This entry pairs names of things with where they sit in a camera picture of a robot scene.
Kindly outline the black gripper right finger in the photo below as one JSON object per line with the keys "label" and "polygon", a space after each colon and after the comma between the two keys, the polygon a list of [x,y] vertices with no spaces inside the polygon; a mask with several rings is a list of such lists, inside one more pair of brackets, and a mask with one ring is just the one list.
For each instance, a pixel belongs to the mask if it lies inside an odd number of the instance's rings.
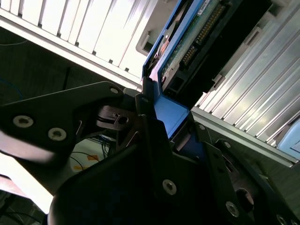
{"label": "black gripper right finger", "polygon": [[193,123],[193,158],[200,165],[203,191],[197,205],[207,225],[291,225],[293,212],[262,177],[234,155],[223,140],[209,143],[201,124]]}

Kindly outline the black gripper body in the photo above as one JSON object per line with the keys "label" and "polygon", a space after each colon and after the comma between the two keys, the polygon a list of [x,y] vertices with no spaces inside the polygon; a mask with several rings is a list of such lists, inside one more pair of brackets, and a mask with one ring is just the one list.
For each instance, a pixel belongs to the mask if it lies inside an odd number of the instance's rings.
{"label": "black gripper body", "polygon": [[199,161],[173,155],[179,205],[154,195],[141,149],[130,147],[67,180],[55,194],[50,225],[223,225]]}

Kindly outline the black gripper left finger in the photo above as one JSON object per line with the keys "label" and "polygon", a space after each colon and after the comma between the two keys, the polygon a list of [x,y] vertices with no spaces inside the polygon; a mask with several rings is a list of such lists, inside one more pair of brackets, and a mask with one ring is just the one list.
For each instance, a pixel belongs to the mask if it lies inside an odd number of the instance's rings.
{"label": "black gripper left finger", "polygon": [[107,130],[117,133],[116,152],[108,158],[140,148],[154,195],[182,198],[178,166],[154,109],[151,79],[134,96],[111,82],[98,82],[0,108],[1,151],[40,166],[64,166],[77,143]]}

